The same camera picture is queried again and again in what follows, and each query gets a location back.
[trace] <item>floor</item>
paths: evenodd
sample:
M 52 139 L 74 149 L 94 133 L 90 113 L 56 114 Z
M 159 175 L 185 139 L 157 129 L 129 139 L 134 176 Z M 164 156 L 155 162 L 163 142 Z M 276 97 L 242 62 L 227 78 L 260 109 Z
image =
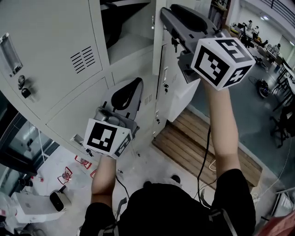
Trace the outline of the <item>floor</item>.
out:
M 277 177 L 280 175 L 288 156 L 291 139 L 284 142 L 281 148 L 277 148 L 279 140 L 270 136 L 274 128 L 274 122 L 270 116 L 279 118 L 281 109 L 272 110 L 277 106 L 282 97 L 270 94 L 263 99 L 257 93 L 254 85 L 257 79 L 265 80 L 270 89 L 276 86 L 276 78 L 279 75 L 274 72 L 275 65 L 269 72 L 265 72 L 255 65 L 238 85 L 230 87 L 230 96 L 236 123 L 239 130 L 239 140 L 255 156 L 257 156 Z M 203 84 L 200 83 L 191 103 L 193 107 L 209 116 L 209 107 L 205 97 Z M 291 144 L 289 159 L 281 176 L 284 185 L 295 186 L 295 143 Z
M 53 190 L 58 190 L 62 185 L 57 181 L 56 177 L 60 172 L 63 172 L 65 166 L 73 169 L 73 159 L 75 155 L 63 147 L 59 147 L 42 165 L 39 174 L 44 177 L 44 182 L 34 182 L 35 194 L 48 195 Z M 169 179 L 173 174 L 177 174 L 181 179 L 182 189 L 190 196 L 194 197 L 197 192 L 197 179 L 178 164 L 173 162 L 161 151 L 153 146 L 149 146 L 145 150 L 134 153 L 131 146 L 127 147 L 123 157 L 118 160 L 117 168 L 123 174 L 117 172 L 118 178 L 126 186 L 129 195 L 140 189 L 146 180 L 151 182 L 162 182 L 164 179 Z M 44 223 L 36 223 L 34 226 L 41 229 L 40 236 L 75 236 L 78 228 L 83 224 L 86 209 L 90 203 L 90 184 L 91 178 L 88 176 L 90 172 L 83 171 L 84 175 L 80 173 L 79 179 L 83 179 L 84 185 L 81 186 L 81 181 L 74 183 L 77 178 L 73 179 L 73 183 L 68 185 L 65 194 L 72 202 L 72 207 L 58 220 L 48 221 Z M 263 172 L 260 180 L 260 187 L 254 188 L 252 194 L 261 194 L 260 191 L 265 191 L 274 181 L 276 177 L 270 172 Z M 261 216 L 266 216 L 271 211 L 273 202 L 275 200 L 275 190 L 279 186 L 274 186 L 267 191 L 266 194 L 256 203 L 256 221 L 260 221 Z M 214 190 L 210 187 L 205 187 L 205 200 L 211 204 L 214 198 Z M 123 187 L 116 182 L 115 190 L 113 193 L 113 212 L 117 213 L 117 207 L 121 199 L 126 197 L 126 192 Z M 122 206 L 121 213 L 126 209 L 126 205 Z

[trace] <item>shoe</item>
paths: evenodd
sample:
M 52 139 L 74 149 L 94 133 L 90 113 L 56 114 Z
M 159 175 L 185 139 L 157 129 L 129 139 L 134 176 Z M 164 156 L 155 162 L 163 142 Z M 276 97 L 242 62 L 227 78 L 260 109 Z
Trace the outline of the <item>shoe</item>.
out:
M 143 188 L 146 188 L 146 187 L 150 186 L 151 184 L 152 184 L 152 182 L 150 182 L 150 181 L 146 181 L 146 182 L 144 182 L 144 184 L 143 184 Z
M 180 178 L 178 175 L 172 175 L 171 179 L 173 179 L 177 183 L 180 183 Z

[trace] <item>wooden floor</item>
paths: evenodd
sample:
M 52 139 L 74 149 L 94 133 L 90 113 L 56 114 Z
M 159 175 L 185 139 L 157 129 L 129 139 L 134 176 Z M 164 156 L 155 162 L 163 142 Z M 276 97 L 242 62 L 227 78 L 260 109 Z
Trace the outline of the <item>wooden floor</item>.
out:
M 206 150 L 209 124 L 185 109 L 180 116 L 160 132 L 153 145 L 194 176 L 198 176 Z M 257 186 L 262 168 L 242 150 L 238 150 L 241 170 L 250 188 Z M 210 137 L 209 152 L 200 180 L 216 188 L 216 172 L 209 169 L 215 160 L 215 152 Z

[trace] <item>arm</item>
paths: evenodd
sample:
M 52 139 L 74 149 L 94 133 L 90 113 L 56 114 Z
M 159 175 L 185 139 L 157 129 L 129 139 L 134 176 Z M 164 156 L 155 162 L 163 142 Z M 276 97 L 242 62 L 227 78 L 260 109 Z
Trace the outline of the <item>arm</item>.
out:
M 116 160 L 101 156 L 91 186 L 91 203 L 102 202 L 112 208 L 112 192 L 116 182 Z
M 238 158 L 238 130 L 230 102 L 228 88 L 217 91 L 204 81 L 209 98 L 210 124 L 216 159 L 216 174 L 241 169 Z

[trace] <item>black shirt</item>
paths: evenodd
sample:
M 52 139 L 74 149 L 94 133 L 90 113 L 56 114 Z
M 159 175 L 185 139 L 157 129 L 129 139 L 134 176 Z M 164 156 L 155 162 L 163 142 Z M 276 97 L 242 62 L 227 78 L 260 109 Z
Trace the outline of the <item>black shirt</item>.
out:
M 224 209 L 238 235 L 251 235 L 255 209 L 245 177 L 240 170 L 227 171 L 217 180 L 211 209 L 192 199 L 181 188 L 151 184 L 136 191 L 118 221 L 120 236 L 230 235 L 227 224 L 212 224 L 209 213 Z M 80 236 L 97 236 L 115 223 L 112 209 L 92 203 L 86 212 Z

